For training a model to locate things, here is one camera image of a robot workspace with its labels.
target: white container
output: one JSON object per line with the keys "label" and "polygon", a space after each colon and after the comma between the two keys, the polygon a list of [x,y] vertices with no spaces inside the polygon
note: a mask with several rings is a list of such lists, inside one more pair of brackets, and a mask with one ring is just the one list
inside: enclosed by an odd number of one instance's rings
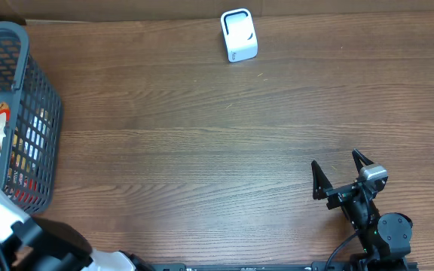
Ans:
{"label": "white container", "polygon": [[250,12],[245,8],[227,11],[220,17],[230,62],[257,56],[257,37]]}

